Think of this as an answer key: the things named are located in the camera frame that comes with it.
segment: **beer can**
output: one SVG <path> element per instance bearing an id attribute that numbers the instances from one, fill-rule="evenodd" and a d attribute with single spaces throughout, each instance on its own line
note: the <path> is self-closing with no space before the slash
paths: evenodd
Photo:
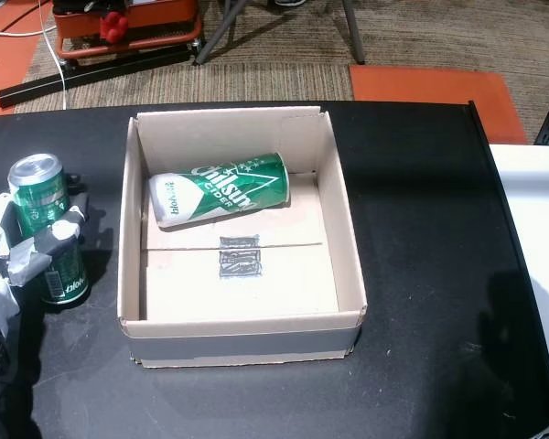
<path id="1" fill-rule="evenodd" d="M 8 186 L 23 238 L 58 220 L 70 208 L 63 166 L 53 154 L 34 154 L 18 160 L 8 173 Z M 81 252 L 74 242 L 45 271 L 41 299 L 62 305 L 82 296 L 88 280 Z"/>
<path id="2" fill-rule="evenodd" d="M 289 177 L 279 154 L 195 167 L 149 180 L 160 227 L 263 209 L 289 199 Z"/>

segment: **cardboard box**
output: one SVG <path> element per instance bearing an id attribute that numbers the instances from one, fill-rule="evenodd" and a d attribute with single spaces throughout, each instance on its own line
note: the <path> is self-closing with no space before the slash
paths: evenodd
<path id="1" fill-rule="evenodd" d="M 278 152 L 286 206 L 169 231 L 147 179 Z M 248 237 L 250 277 L 222 276 L 224 249 Z M 350 353 L 366 294 L 338 151 L 318 107 L 140 113 L 128 126 L 120 218 L 118 317 L 143 366 L 338 359 Z"/>

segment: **brown carpet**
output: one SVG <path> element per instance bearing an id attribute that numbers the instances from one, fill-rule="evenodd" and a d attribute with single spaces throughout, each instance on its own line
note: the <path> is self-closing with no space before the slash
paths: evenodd
<path id="1" fill-rule="evenodd" d="M 371 65 L 497 71 L 534 139 L 549 109 L 549 0 L 355 0 Z M 340 0 L 298 8 L 254 1 L 210 63 L 128 75 L 72 90 L 72 108 L 152 102 L 352 99 L 348 28 Z M 209 35 L 221 18 L 202 0 Z M 55 72 L 44 42 L 27 79 Z M 55 94 L 16 112 L 57 110 Z"/>

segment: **white cable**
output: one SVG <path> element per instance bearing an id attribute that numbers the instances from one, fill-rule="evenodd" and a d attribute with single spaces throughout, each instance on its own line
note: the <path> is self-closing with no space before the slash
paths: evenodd
<path id="1" fill-rule="evenodd" d="M 40 19 L 40 26 L 43 29 L 43 38 L 45 39 L 45 42 L 47 43 L 48 51 L 51 54 L 51 57 L 55 61 L 55 65 L 57 66 L 57 70 L 59 71 L 59 76 L 61 77 L 61 84 L 63 84 L 63 110 L 67 110 L 67 100 L 65 99 L 65 77 L 63 76 L 63 70 L 61 69 L 61 65 L 59 64 L 59 60 L 57 56 L 55 55 L 55 52 L 53 51 L 53 48 L 51 47 L 51 43 L 48 41 L 47 38 L 47 30 L 45 29 L 45 25 L 43 24 L 43 11 L 41 8 L 40 0 L 38 1 L 38 18 Z"/>
<path id="2" fill-rule="evenodd" d="M 45 29 L 45 32 L 50 32 L 51 30 L 54 30 L 56 26 L 47 27 Z M 42 30 L 38 30 L 37 32 L 26 32 L 24 34 L 17 34 L 14 32 L 0 32 L 0 37 L 33 37 L 35 35 L 42 34 Z"/>

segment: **black tabletop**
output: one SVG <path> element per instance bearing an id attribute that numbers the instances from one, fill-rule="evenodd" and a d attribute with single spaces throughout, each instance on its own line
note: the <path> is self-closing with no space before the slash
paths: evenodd
<path id="1" fill-rule="evenodd" d="M 130 360 L 116 319 L 119 212 L 130 116 L 252 104 L 0 117 L 0 191 L 18 158 L 51 152 L 91 193 L 90 295 L 46 313 L 25 298 L 21 371 L 5 392 L 15 435 L 517 438 L 549 423 L 541 323 L 470 107 L 316 103 L 337 138 L 368 316 L 345 359 L 234 368 Z"/>

